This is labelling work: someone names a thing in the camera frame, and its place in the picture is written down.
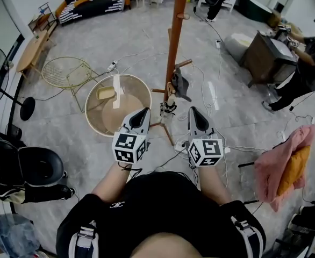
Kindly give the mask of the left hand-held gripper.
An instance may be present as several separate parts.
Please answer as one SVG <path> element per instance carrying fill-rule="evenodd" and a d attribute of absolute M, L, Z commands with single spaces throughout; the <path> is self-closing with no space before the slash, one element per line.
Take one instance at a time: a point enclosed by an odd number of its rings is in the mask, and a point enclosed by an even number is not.
<path fill-rule="evenodd" d="M 117 162 L 137 163 L 148 149 L 151 110 L 148 107 L 129 113 L 113 135 L 112 151 Z"/>

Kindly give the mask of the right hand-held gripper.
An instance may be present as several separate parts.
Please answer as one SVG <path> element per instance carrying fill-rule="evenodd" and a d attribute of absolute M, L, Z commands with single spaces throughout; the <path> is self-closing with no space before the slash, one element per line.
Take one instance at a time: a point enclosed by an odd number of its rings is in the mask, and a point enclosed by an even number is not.
<path fill-rule="evenodd" d="M 188 112 L 188 158 L 193 167 L 212 167 L 224 156 L 223 141 L 217 138 L 213 120 L 192 106 Z"/>

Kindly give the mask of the orange wooden coat stand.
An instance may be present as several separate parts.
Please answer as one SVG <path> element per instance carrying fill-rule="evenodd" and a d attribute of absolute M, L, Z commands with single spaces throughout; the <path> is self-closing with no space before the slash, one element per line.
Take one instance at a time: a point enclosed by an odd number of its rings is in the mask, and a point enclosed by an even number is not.
<path fill-rule="evenodd" d="M 174 12 L 172 18 L 171 28 L 168 29 L 169 36 L 169 52 L 168 52 L 168 61 L 167 61 L 167 72 L 166 72 L 166 81 L 164 89 L 152 89 L 152 92 L 164 94 L 163 102 L 168 102 L 169 104 L 175 101 L 175 89 L 171 83 L 173 72 L 176 68 L 181 69 L 182 67 L 191 64 L 192 60 L 188 59 L 180 63 L 176 63 L 177 50 L 181 35 L 182 23 L 184 20 L 188 20 L 190 16 L 184 12 L 187 0 L 175 0 L 174 3 Z M 166 136 L 168 137 L 171 145 L 174 145 L 174 141 L 168 131 L 166 126 L 166 120 L 169 119 L 169 116 L 166 117 L 160 116 L 160 121 L 153 123 L 150 127 L 161 126 L 163 127 Z"/>

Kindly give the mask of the person's left forearm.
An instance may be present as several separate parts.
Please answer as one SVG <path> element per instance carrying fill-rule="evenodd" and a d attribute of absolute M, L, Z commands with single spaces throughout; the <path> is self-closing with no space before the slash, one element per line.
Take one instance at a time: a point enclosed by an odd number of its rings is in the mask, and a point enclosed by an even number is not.
<path fill-rule="evenodd" d="M 125 187 L 131 164 L 115 162 L 91 192 L 105 203 L 114 203 Z"/>

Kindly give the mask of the person's right forearm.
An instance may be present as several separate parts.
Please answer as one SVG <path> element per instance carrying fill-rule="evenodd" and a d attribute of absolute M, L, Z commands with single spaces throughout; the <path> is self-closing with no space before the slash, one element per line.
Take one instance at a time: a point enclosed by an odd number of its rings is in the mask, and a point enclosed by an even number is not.
<path fill-rule="evenodd" d="M 204 195 L 215 201 L 218 205 L 224 205 L 232 201 L 215 166 L 198 167 L 198 175 L 200 189 Z"/>

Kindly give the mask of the small metal shelf rack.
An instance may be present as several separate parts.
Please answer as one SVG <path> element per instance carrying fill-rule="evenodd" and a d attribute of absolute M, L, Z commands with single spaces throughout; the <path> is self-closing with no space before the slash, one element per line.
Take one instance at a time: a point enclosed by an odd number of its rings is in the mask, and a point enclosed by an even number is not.
<path fill-rule="evenodd" d="M 58 25 L 56 16 L 48 3 L 43 4 L 38 9 L 38 14 L 33 16 L 28 27 L 33 34 L 46 30 L 48 35 L 51 35 Z"/>

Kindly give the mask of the small yellow tray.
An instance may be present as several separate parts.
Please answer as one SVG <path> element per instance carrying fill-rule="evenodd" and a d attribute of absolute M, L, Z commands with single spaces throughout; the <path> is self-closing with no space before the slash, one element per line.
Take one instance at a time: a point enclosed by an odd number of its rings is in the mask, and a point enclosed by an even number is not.
<path fill-rule="evenodd" d="M 116 95 L 116 91 L 113 86 L 101 87 L 101 88 L 98 88 L 96 91 L 96 98 L 99 101 L 113 98 L 115 95 Z"/>

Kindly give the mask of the pink padded jacket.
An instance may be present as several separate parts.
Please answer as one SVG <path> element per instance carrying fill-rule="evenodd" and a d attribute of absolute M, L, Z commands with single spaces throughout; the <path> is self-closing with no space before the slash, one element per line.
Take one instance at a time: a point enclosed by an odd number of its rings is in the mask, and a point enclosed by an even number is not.
<path fill-rule="evenodd" d="M 277 195 L 284 169 L 291 155 L 299 149 L 312 145 L 315 139 L 315 125 L 302 125 L 294 130 L 286 141 L 262 153 L 254 162 L 257 181 L 257 196 L 260 202 L 268 203 L 277 212 L 288 195 L 305 186 L 305 169 L 302 177 L 283 195 Z"/>

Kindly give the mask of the person's torso in black shirt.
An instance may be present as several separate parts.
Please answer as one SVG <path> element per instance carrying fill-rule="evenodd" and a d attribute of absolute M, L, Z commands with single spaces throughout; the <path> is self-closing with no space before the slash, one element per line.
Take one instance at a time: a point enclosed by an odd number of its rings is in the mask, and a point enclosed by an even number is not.
<path fill-rule="evenodd" d="M 112 203 L 85 195 L 59 226 L 56 252 L 67 258 L 72 236 L 94 222 L 99 258 L 129 258 L 140 243 L 158 233 L 182 237 L 204 257 L 247 258 L 235 221 L 246 221 L 264 233 L 241 201 L 219 205 L 184 176 L 154 172 L 130 180 Z"/>

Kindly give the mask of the grey cap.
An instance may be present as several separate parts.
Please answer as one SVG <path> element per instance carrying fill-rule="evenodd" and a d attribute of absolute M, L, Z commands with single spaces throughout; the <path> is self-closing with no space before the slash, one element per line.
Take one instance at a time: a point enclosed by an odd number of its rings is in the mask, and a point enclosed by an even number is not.
<path fill-rule="evenodd" d="M 188 102 L 192 101 L 192 99 L 187 95 L 189 82 L 182 76 L 179 68 L 174 70 L 171 83 L 175 89 L 175 96 L 177 98 L 183 98 Z"/>

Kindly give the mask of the orange pillow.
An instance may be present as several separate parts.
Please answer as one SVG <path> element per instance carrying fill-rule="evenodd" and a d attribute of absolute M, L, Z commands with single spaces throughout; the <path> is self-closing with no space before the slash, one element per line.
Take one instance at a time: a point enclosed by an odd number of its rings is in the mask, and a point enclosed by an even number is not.
<path fill-rule="evenodd" d="M 297 182 L 304 174 L 307 160 L 309 158 L 310 146 L 305 146 L 294 152 L 281 177 L 277 195 L 283 195 L 295 182 Z"/>

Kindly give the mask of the dark wooden side cabinet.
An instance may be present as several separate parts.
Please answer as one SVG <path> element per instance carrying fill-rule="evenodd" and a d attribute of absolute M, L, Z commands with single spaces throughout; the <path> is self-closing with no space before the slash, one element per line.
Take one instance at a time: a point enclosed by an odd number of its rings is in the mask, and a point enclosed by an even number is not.
<path fill-rule="evenodd" d="M 280 42 L 257 32 L 253 41 L 239 61 L 252 78 L 247 84 L 281 84 L 296 70 L 297 59 Z"/>

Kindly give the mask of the white shoe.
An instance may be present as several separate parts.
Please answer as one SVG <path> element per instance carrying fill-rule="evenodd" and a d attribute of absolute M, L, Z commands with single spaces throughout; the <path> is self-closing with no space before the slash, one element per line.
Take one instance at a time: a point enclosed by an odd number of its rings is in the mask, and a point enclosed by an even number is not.
<path fill-rule="evenodd" d="M 294 219 L 298 216 L 298 214 L 294 213 L 288 223 L 287 229 L 293 230 L 296 227 L 296 224 L 294 223 Z"/>

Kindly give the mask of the light wooden coffee table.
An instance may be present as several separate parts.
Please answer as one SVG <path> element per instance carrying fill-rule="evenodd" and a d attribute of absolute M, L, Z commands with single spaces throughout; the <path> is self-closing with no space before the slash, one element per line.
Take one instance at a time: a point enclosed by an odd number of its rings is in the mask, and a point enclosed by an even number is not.
<path fill-rule="evenodd" d="M 28 69 L 33 68 L 36 72 L 41 74 L 41 71 L 39 71 L 35 65 L 39 60 L 40 54 L 42 53 L 46 42 L 49 41 L 53 46 L 56 45 L 56 43 L 50 38 L 47 30 L 40 31 L 36 36 L 37 38 L 34 36 L 29 41 L 16 66 L 16 72 L 21 73 L 24 79 L 27 79 L 24 71 Z"/>

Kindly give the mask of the black and white striped blanket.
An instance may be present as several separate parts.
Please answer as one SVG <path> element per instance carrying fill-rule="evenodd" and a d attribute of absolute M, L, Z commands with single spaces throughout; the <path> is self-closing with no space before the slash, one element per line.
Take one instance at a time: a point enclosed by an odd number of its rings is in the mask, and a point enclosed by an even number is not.
<path fill-rule="evenodd" d="M 124 5 L 125 0 L 88 0 L 80 5 L 71 2 L 61 11 L 58 19 L 64 25 L 75 20 L 123 11 Z"/>

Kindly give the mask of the clear plastic bag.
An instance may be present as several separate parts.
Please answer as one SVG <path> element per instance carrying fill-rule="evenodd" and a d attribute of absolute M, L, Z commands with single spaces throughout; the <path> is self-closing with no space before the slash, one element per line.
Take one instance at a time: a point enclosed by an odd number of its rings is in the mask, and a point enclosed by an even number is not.
<path fill-rule="evenodd" d="M 30 258 L 39 247 L 29 219 L 19 214 L 0 214 L 0 249 L 10 258 Z"/>

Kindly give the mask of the cardboard box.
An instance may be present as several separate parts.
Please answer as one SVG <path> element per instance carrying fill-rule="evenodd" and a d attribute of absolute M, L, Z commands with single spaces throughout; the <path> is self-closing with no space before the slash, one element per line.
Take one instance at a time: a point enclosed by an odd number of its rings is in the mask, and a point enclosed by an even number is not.
<path fill-rule="evenodd" d="M 302 30 L 292 22 L 287 21 L 284 17 L 282 17 L 281 13 L 276 10 L 271 10 L 271 14 L 267 20 L 267 24 L 271 27 L 274 31 L 278 30 L 278 25 L 290 25 L 291 31 L 293 33 L 303 35 Z"/>

